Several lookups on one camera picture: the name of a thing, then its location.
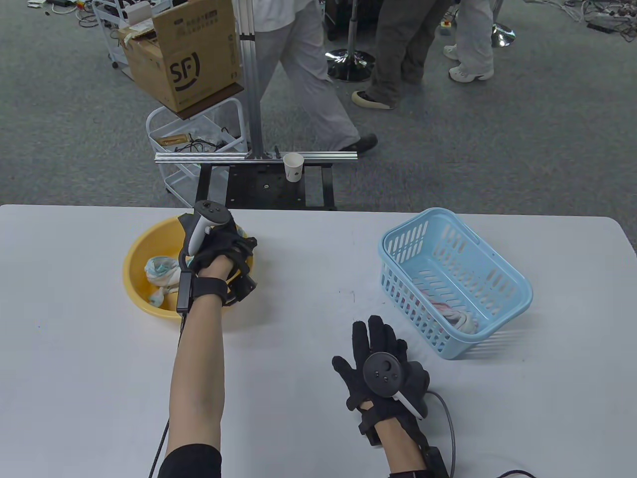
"vr controller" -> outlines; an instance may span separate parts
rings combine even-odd
[[[365,361],[362,375],[376,395],[401,402],[419,420],[427,416],[423,399],[429,387],[429,374],[419,362],[401,364],[392,354],[376,352]]]
[[[183,248],[188,251],[189,256],[194,256],[199,252],[206,234],[219,226],[225,226],[232,220],[232,214],[224,206],[214,201],[197,201],[194,205],[194,215],[190,234],[186,233]]]

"finger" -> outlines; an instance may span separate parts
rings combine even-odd
[[[386,351],[398,358],[398,343],[396,342],[396,334],[389,324],[385,324],[385,347]]]
[[[367,339],[365,322],[356,321],[352,325],[352,348],[356,368],[362,370],[363,364],[369,357],[369,340]]]
[[[396,354],[396,358],[399,362],[407,362],[407,342],[405,342],[402,338],[399,338],[396,341],[396,347],[398,352]]]
[[[369,320],[369,345],[371,353],[384,352],[387,341],[385,339],[385,328],[383,319],[377,315],[372,315]]]
[[[349,362],[339,355],[332,358],[332,367],[334,367],[334,370],[341,376],[345,383],[347,383],[349,378],[354,374]]]

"cardboard box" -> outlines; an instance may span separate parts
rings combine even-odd
[[[118,34],[135,83],[174,112],[240,79],[232,0],[190,0],[152,22],[140,38],[141,24]]]

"dark gray pants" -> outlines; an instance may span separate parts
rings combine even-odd
[[[376,28],[376,66],[366,93],[389,106],[400,100],[401,80],[419,83],[436,28],[452,0],[385,0]]]

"sf logo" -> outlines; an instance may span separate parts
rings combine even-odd
[[[189,57],[184,58],[179,63],[170,65],[170,73],[173,76],[173,83],[187,83],[175,87],[175,91],[183,91],[190,88],[199,78],[199,56],[193,52]]]

